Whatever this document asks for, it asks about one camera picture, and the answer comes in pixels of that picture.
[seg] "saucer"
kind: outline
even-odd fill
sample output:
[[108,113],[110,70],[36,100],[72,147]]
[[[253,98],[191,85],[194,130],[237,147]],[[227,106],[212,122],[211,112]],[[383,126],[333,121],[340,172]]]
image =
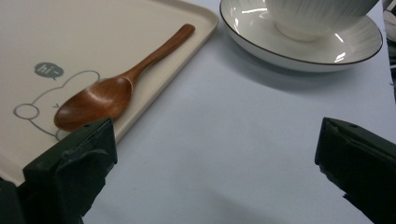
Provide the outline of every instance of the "saucer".
[[291,70],[345,70],[372,58],[383,45],[380,30],[367,16],[343,32],[304,42],[282,35],[262,0],[221,0],[220,14],[240,47]]

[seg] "cartoon bear drawing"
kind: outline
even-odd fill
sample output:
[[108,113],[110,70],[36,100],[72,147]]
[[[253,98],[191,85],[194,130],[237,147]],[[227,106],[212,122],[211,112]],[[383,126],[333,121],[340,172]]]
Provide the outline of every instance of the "cartoon bear drawing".
[[53,117],[59,106],[79,90],[100,80],[99,73],[95,71],[82,71],[74,74],[57,88],[44,91],[32,103],[24,103],[14,108],[14,115],[26,119],[39,131],[55,137],[58,141],[68,135],[68,132],[59,130],[53,124]]

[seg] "wooden spoon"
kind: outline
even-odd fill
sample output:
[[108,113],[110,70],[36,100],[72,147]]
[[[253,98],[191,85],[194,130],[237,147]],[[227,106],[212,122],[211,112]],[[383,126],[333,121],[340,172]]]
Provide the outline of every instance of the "wooden spoon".
[[177,49],[194,30],[193,25],[183,25],[168,41],[132,69],[92,84],[74,95],[55,114],[55,125],[59,129],[72,132],[90,121],[117,119],[131,101],[138,76],[150,65]]

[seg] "spoon handle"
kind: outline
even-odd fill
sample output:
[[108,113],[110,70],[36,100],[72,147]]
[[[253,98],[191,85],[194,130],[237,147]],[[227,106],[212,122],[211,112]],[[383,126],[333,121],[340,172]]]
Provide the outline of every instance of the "spoon handle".
[[191,24],[184,24],[170,39],[168,39],[162,46],[154,50],[147,56],[143,61],[138,63],[135,67],[126,71],[125,73],[119,75],[128,79],[132,84],[134,84],[137,77],[142,73],[147,67],[158,62],[160,59],[164,58],[172,51],[177,49],[181,44],[183,44],[189,37],[194,33],[195,27]]

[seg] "white bowl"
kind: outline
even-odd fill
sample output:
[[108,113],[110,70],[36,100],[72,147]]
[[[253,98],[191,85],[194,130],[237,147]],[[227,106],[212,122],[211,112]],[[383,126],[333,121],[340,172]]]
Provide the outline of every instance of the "white bowl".
[[348,69],[375,56],[383,38],[365,16],[349,29],[315,41],[302,42],[282,35],[262,0],[222,0],[220,14],[231,38],[256,57],[305,72]]
[[361,20],[378,0],[265,0],[277,29],[311,41],[339,33]]

